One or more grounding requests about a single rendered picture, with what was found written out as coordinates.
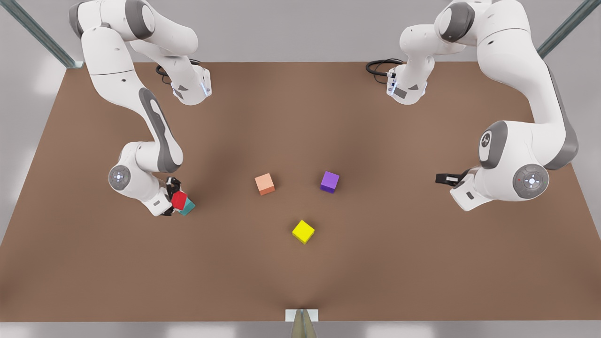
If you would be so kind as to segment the orange wooden cube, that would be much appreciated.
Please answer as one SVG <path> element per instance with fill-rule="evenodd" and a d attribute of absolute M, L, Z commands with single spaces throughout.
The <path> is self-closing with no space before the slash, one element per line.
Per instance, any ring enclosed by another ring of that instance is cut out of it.
<path fill-rule="evenodd" d="M 270 173 L 256 177 L 255 182 L 260 195 L 269 194 L 270 192 L 275 191 L 275 186 Z"/>

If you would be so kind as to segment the yellow wooden cube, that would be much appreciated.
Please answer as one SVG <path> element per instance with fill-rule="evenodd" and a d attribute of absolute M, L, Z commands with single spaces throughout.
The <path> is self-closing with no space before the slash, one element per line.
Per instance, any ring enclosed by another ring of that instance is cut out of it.
<path fill-rule="evenodd" d="M 302 244 L 307 244 L 314 235 L 315 229 L 304 220 L 301 220 L 292 231 L 292 235 Z"/>

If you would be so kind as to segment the purple wooden cube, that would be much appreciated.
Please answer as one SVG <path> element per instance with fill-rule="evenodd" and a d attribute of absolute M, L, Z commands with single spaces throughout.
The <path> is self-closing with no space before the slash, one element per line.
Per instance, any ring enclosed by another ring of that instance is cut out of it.
<path fill-rule="evenodd" d="M 323 179 L 320 184 L 320 190 L 333 194 L 333 193 L 335 193 L 338 182 L 339 182 L 339 175 L 336 175 L 329 171 L 325 171 Z"/>

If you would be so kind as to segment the silver frame post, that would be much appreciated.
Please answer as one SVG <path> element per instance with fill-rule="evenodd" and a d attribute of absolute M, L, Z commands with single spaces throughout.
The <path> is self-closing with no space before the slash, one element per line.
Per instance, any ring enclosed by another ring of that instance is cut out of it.
<path fill-rule="evenodd" d="M 541 58 L 545 58 L 554 50 L 578 25 L 580 25 L 598 6 L 601 0 L 584 0 L 565 19 L 563 23 L 550 34 L 550 36 L 538 47 L 537 52 Z"/>
<path fill-rule="evenodd" d="M 0 0 L 0 6 L 19 22 L 64 67 L 67 69 L 79 69 L 83 66 L 83 61 L 73 60 L 16 0 Z"/>
<path fill-rule="evenodd" d="M 317 338 L 313 322 L 318 322 L 318 309 L 286 309 L 285 321 L 293 323 L 291 338 Z"/>

